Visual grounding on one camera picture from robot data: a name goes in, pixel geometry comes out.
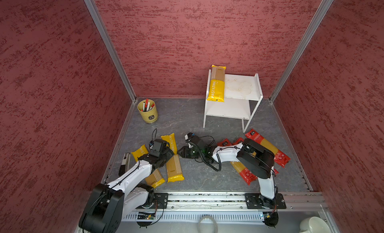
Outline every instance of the white side table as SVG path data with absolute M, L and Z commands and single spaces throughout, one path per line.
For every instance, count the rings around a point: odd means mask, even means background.
M 241 119 L 243 133 L 248 128 L 257 107 L 263 99 L 263 92 L 260 86 L 259 75 L 244 76 L 244 75 L 228 75 L 225 74 L 225 89 L 224 89 L 224 102 L 209 101 L 209 82 L 211 79 L 211 70 L 208 74 L 207 93 L 205 95 L 205 110 L 204 110 L 204 124 L 205 118 L 209 116 L 218 116 L 226 118 Z M 257 101 L 256 107 L 252 112 L 249 106 L 249 101 Z M 244 127 L 244 120 L 248 120 L 247 125 Z

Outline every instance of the mounting plate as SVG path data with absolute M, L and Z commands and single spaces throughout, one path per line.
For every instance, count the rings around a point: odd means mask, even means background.
M 155 192 L 154 199 L 157 201 L 157 208 L 158 208 L 158 209 L 162 209 L 163 206 L 164 206 L 164 209 L 167 208 L 167 203 L 168 203 L 168 193 L 156 193 L 156 192 Z M 147 210 L 147 209 L 154 209 L 154 208 L 155 208 L 155 204 L 151 205 L 151 206 L 148 207 L 148 208 L 144 208 L 144 207 L 142 207 L 142 206 L 137 207 L 137 209 L 144 209 L 144 210 Z
M 247 203 L 247 208 L 248 209 L 262 209 L 266 210 L 263 208 L 259 202 L 258 198 L 260 196 L 260 193 L 245 193 L 245 202 Z M 276 202 L 277 202 L 277 209 L 286 209 L 287 206 L 285 205 L 285 201 L 283 198 L 282 194 L 277 194 L 276 195 Z

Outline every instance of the yellow cup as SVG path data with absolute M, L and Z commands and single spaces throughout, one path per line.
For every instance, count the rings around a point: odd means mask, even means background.
M 141 111 L 143 109 L 143 103 L 145 103 L 146 100 L 143 100 L 141 101 L 138 105 L 137 105 L 137 109 L 138 111 L 140 112 L 141 114 L 141 117 L 143 118 L 143 120 L 147 123 L 153 123 L 157 120 L 158 118 L 158 114 L 157 114 L 157 109 L 156 109 L 156 104 L 153 100 L 148 100 L 148 104 L 150 105 L 150 107 L 152 106 L 152 104 L 155 104 L 155 106 L 153 106 L 153 108 L 147 112 L 144 112 L 144 111 Z

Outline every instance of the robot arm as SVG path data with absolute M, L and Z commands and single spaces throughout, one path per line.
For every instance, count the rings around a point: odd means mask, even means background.
M 221 169 L 225 161 L 239 161 L 245 165 L 255 176 L 260 184 L 261 201 L 266 208 L 275 206 L 276 186 L 273 178 L 275 155 L 251 139 L 231 146 L 209 146 L 195 134 L 185 136 L 188 144 L 178 151 L 183 158 L 201 158 L 201 160 L 216 171 Z M 219 169 L 212 166 L 213 162 L 219 164 Z
M 265 152 L 262 151 L 262 153 L 259 153 L 258 155 L 257 154 L 258 150 L 256 148 L 253 148 L 252 146 L 247 145 L 247 144 L 254 144 L 254 143 L 255 142 L 250 139 L 245 139 L 244 143 L 240 143 L 237 145 L 224 146 L 224 147 L 218 146 L 214 149 L 212 158 L 216 162 L 218 162 L 217 155 L 219 155 L 221 162 L 226 162 L 226 161 L 242 162 L 255 176 L 257 176 L 257 180 L 259 181 L 259 184 L 260 184 L 260 194 L 264 197 L 267 197 L 268 199 L 273 200 L 276 194 L 275 179 L 273 176 L 274 155 L 271 152 L 272 155 L 269 156 L 269 152 L 267 151 Z M 252 156 L 246 155 L 245 153 L 247 152 L 242 150 L 243 148 L 251 149 L 250 151 L 253 150 L 254 152 L 250 154 Z M 263 161 L 266 157 L 262 157 L 262 159 L 259 158 L 260 154 L 267 154 L 266 162 L 268 162 L 269 165 L 266 165 L 265 162 Z
M 162 167 L 173 155 L 169 143 L 162 139 L 154 140 L 149 154 L 138 158 L 126 173 L 108 185 L 98 184 L 93 189 L 79 227 L 90 233 L 115 232 L 123 215 L 140 205 L 153 202 L 153 188 L 139 183 L 155 169 Z

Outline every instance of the cable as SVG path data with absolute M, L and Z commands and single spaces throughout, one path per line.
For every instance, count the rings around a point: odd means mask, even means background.
M 216 172 L 221 171 L 221 160 L 220 160 L 220 157 L 218 156 L 218 154 L 216 154 L 216 155 L 217 155 L 217 160 L 218 160 L 218 169 L 216 169 L 216 168 L 215 168 L 213 165 L 211 165 L 209 162 L 205 161 L 205 157 L 204 157 L 203 153 L 201 152 L 201 150 L 199 149 L 199 147 L 198 147 L 196 144 L 194 144 L 194 143 L 192 143 L 192 142 L 190 142 L 190 141 L 188 141 L 187 143 L 190 143 L 191 145 L 193 145 L 193 146 L 197 149 L 197 152 L 199 153 L 200 158 L 201 158 L 201 160 L 204 162 L 204 164 L 208 165 L 209 167 L 211 167 L 212 169 L 214 169 L 214 171 L 216 171 Z
M 155 139 L 156 139 L 156 134 L 157 134 L 157 128 L 153 130 L 152 132 L 152 141 L 153 141 L 153 133 L 155 133 Z
M 212 138 L 211 143 L 208 144 L 209 146 L 211 146 L 211 145 L 215 142 L 215 138 L 212 137 L 212 136 L 210 136 L 210 135 L 201 136 L 201 137 L 199 137 L 199 138 L 204 138 L 204 137 L 211 137 L 211 138 Z
M 275 173 L 274 173 L 274 171 L 272 171 L 272 172 L 273 172 L 273 174 L 272 174 L 273 183 L 275 183 Z M 275 195 L 275 210 L 276 210 L 276 213 L 277 213 L 277 200 L 276 200 L 276 198 L 277 198 L 278 189 L 277 189 L 276 185 L 275 185 L 275 189 L 276 189 L 276 191 L 275 191 L 275 194 L 276 194 Z
M 223 149 L 228 149 L 228 148 L 240 149 L 240 148 L 237 148 L 236 146 L 234 147 L 230 146 L 230 147 L 220 148 L 217 152 L 222 151 Z
M 130 176 L 133 172 L 135 172 L 135 171 L 139 168 L 139 166 L 140 166 L 140 160 L 138 161 L 138 165 L 137 165 L 137 167 L 136 167 L 131 173 L 129 173 L 126 177 L 122 178 L 121 181 L 119 181 L 116 185 L 121 184 L 121 183 L 123 182 L 123 180 L 124 180 L 125 178 L 127 178 L 128 176 Z
M 158 221 L 160 221 L 161 217 L 163 217 L 163 215 L 164 215 L 164 205 L 163 205 L 163 203 L 161 203 L 161 202 L 159 202 L 159 203 L 163 206 L 163 213 L 161 213 L 160 218 L 159 218 L 156 222 L 151 223 L 150 225 L 153 225 L 153 224 L 157 223 Z

